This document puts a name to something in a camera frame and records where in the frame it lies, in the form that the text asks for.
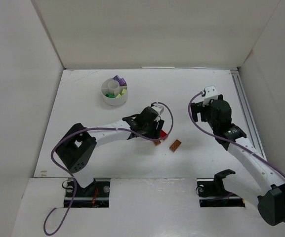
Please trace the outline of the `red lego brick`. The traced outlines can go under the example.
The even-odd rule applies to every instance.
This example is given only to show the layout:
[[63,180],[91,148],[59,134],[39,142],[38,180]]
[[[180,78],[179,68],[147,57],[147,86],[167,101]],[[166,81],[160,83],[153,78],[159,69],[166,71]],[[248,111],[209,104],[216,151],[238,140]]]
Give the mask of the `red lego brick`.
[[160,138],[161,140],[165,141],[168,138],[168,134],[165,131],[161,130]]

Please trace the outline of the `brown lego plate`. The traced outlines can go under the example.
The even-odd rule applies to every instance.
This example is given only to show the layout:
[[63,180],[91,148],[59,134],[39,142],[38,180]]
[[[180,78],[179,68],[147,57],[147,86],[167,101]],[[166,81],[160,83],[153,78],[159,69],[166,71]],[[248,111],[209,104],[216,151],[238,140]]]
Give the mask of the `brown lego plate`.
[[171,146],[169,147],[169,149],[172,151],[172,152],[175,152],[178,147],[181,145],[181,141],[179,141],[178,139],[176,139],[172,144]]
[[157,145],[161,144],[161,141],[157,140],[157,141],[154,141],[153,143],[154,143],[155,146],[157,146]]

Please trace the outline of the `purple butterfly curved lego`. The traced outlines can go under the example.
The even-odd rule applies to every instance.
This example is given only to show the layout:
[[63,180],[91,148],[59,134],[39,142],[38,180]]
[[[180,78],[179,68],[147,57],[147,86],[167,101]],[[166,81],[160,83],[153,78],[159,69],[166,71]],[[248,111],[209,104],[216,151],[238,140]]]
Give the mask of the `purple butterfly curved lego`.
[[126,86],[126,81],[123,78],[119,79],[120,86]]

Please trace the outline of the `lavender 2x2 lego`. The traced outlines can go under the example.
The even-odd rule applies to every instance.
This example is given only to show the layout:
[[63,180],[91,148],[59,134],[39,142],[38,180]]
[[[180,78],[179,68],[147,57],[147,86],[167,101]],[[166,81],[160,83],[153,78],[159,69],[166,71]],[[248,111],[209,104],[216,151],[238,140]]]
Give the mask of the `lavender 2x2 lego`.
[[121,78],[118,75],[116,75],[116,76],[113,77],[113,79],[116,80],[116,81],[119,81]]

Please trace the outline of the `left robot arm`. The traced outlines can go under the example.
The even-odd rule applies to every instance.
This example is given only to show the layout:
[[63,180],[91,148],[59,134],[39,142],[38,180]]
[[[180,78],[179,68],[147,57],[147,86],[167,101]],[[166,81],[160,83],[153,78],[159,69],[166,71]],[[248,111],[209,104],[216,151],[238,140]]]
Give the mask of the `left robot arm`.
[[141,113],[124,117],[103,127],[85,128],[81,123],[74,124],[54,152],[59,156],[65,168],[73,174],[77,184],[87,189],[94,182],[89,175],[87,164],[95,148],[120,140],[141,137],[146,140],[160,139],[164,121],[160,119],[164,106],[152,104]]

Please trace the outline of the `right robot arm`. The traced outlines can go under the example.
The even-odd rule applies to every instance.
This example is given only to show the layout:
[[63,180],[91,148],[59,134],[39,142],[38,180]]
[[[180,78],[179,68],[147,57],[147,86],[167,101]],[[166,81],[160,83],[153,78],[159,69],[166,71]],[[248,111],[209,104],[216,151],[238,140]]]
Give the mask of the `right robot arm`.
[[236,158],[258,185],[258,188],[252,188],[248,183],[236,181],[237,172],[225,169],[214,175],[200,196],[236,194],[254,205],[267,224],[285,223],[285,174],[261,156],[245,132],[232,123],[231,107],[221,94],[201,91],[196,96],[203,100],[198,103],[191,100],[188,104],[192,123],[196,128],[200,128],[198,121],[208,123],[212,132],[201,131]]

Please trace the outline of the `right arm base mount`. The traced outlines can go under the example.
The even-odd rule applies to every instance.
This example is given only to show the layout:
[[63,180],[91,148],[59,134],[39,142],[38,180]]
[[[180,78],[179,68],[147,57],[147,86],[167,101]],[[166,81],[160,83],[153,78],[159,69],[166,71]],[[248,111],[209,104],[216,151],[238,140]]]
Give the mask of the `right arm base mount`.
[[197,178],[196,194],[201,208],[208,207],[245,207],[244,200],[224,188],[223,179],[235,174],[230,169],[223,170],[213,178]]

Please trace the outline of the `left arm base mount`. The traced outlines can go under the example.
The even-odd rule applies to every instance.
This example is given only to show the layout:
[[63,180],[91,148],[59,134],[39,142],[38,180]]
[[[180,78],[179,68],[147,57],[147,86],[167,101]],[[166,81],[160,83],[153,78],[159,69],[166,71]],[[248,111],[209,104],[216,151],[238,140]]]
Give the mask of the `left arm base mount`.
[[[94,179],[94,181],[82,188],[77,183],[76,195],[71,208],[108,208],[111,179]],[[63,205],[69,207],[74,193],[74,182],[65,180],[62,188],[65,190]]]

